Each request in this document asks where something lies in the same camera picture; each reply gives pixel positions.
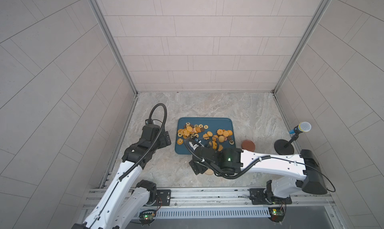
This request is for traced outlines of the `terracotta jar lid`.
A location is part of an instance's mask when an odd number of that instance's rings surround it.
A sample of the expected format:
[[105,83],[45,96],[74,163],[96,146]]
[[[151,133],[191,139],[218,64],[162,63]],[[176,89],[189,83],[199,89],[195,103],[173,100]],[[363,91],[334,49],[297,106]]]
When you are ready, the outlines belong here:
[[256,149],[256,145],[251,140],[244,140],[241,144],[241,148],[249,152],[254,152]]

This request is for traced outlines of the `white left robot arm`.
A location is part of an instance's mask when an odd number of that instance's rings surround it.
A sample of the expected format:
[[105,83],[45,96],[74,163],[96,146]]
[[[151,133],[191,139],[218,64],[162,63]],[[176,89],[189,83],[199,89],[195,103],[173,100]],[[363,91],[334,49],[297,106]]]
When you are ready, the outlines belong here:
[[144,205],[156,201],[156,184],[149,181],[138,183],[130,197],[127,193],[156,150],[171,145],[165,129],[167,108],[158,103],[153,110],[158,107],[164,110],[161,125],[155,125],[152,118],[146,120],[141,138],[125,150],[118,171],[102,199],[83,223],[72,226],[74,229],[125,229]]

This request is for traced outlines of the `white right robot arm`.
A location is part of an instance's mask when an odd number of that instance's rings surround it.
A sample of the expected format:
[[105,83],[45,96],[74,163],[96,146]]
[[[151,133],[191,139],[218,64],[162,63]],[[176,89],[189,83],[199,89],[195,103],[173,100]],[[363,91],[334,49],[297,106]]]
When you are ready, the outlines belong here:
[[336,191],[327,188],[328,177],[321,172],[319,162],[310,150],[294,155],[267,155],[231,148],[218,151],[192,139],[186,139],[184,146],[192,154],[190,166],[196,175],[207,170],[227,180],[238,179],[246,173],[279,175],[280,179],[267,182],[264,198],[259,200],[264,204],[271,205],[274,199],[285,200],[299,191],[311,195]]

